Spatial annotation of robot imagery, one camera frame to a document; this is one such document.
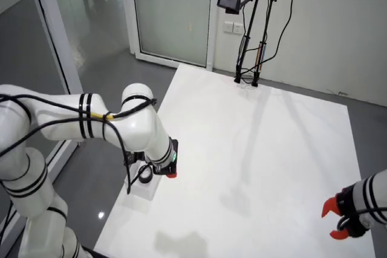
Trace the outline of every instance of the glass panel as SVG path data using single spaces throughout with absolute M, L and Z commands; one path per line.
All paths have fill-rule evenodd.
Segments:
M 123 0 L 57 1 L 83 90 L 99 91 L 101 60 L 129 53 Z
M 141 51 L 205 66 L 210 0 L 135 0 Z
M 66 94 L 56 61 L 34 0 L 0 0 L 0 83 L 49 94 Z M 38 133 L 27 146 L 44 157 L 57 144 Z M 0 187 L 0 221 L 8 209 L 8 195 Z

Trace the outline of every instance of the white tabletop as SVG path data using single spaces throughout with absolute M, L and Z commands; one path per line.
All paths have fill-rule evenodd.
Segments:
M 334 240 L 325 200 L 360 179 L 346 106 L 180 65 L 159 110 L 178 176 L 117 198 L 109 257 L 375 257 L 370 231 Z

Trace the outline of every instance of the door frame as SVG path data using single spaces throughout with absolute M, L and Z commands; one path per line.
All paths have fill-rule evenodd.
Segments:
M 66 94 L 83 93 L 57 0 L 34 1 Z M 54 146 L 51 153 L 45 159 L 48 164 L 48 176 L 51 181 L 56 179 L 71 154 L 77 148 L 77 145 L 78 143 L 76 141 L 63 140 L 57 142 Z M 14 208 L 11 210 L 11 219 L 5 229 L 0 246 L 0 258 L 8 254 L 21 231 L 24 229 L 25 221 L 26 218 L 21 217 Z M 2 229 L 4 224 L 5 218 L 0 223 L 0 229 Z
M 208 29 L 208 41 L 207 41 L 207 61 L 205 69 L 212 71 L 213 61 L 215 57 L 215 41 L 216 41 L 216 27 L 218 19 L 218 8 L 216 5 L 217 0 L 210 0 L 210 16 L 209 16 L 209 29 Z M 159 65 L 170 66 L 177 68 L 179 64 L 184 63 L 177 60 L 166 59 L 141 52 L 140 39 L 138 35 L 138 23 L 137 14 L 135 9 L 134 0 L 124 0 L 124 9 L 126 17 L 126 25 L 129 35 L 129 44 L 132 54 L 140 60 L 147 62 L 157 63 Z

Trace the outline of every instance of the electrical outlet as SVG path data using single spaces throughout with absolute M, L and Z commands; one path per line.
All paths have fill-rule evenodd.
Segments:
M 225 21 L 223 25 L 223 31 L 226 33 L 232 33 L 234 23 L 232 21 Z
M 234 27 L 233 27 L 232 32 L 238 33 L 238 34 L 243 34 L 244 33 L 243 24 L 238 24 L 238 23 L 234 22 Z

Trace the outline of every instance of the white robotic arm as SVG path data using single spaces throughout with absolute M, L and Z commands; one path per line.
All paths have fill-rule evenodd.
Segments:
M 16 210 L 28 218 L 19 257 L 72 257 L 76 252 L 89 257 L 65 228 L 67 205 L 47 178 L 42 154 L 25 148 L 30 123 L 35 121 L 50 140 L 98 137 L 123 147 L 124 154 L 144 152 L 155 174 L 175 177 L 177 142 L 150 106 L 153 101 L 147 86 L 132 84 L 123 91 L 121 112 L 112 114 L 98 94 L 45 95 L 0 85 L 0 181 Z
M 344 188 L 329 198 L 322 217 L 329 211 L 342 216 L 331 237 L 343 240 L 361 237 L 375 224 L 387 225 L 387 170 Z

